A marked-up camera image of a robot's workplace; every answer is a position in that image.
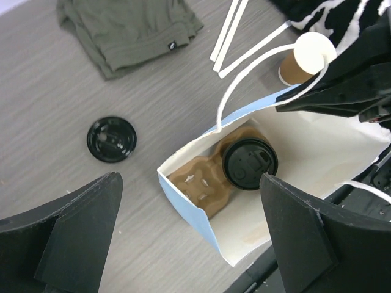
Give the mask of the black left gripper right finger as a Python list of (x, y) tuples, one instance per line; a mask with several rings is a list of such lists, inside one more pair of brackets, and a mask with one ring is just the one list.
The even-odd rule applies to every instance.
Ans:
[(390, 292), (390, 223), (264, 174), (260, 194), (286, 292)]

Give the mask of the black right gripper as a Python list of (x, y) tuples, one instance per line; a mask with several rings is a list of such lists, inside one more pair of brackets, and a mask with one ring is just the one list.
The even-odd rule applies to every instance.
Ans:
[(306, 111), (357, 116), (390, 130), (390, 16), (382, 15), (329, 65), (322, 82), (302, 97), (277, 106), (278, 112)]

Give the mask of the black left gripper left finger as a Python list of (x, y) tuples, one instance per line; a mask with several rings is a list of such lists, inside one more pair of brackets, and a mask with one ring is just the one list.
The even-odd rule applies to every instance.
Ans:
[(122, 192), (110, 172), (1, 219), (1, 292), (98, 292)]

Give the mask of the light blue paper bag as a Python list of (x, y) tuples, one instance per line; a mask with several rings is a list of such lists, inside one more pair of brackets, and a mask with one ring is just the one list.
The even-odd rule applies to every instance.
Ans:
[(221, 99), (216, 126), (158, 168), (172, 206), (231, 266), (270, 241), (262, 174), (326, 198), (390, 145), (389, 130), (356, 117), (278, 112), (279, 93), (223, 116), (234, 89), (257, 65), (292, 48), (274, 48), (240, 72)]

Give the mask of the brown cardboard cup carrier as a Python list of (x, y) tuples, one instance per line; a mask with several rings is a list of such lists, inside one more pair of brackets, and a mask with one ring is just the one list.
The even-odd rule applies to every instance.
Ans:
[(169, 175), (169, 180), (209, 219), (227, 205), (233, 189), (224, 175), (223, 155), (217, 145), (211, 156), (197, 156)]

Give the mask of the brown paper coffee cup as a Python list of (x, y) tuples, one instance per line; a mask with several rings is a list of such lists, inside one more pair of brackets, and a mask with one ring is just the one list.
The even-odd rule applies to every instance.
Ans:
[(269, 140), (255, 127), (242, 126), (225, 136), (217, 145), (217, 150), (223, 155), (224, 151), (234, 142), (245, 138), (258, 138), (269, 143)]

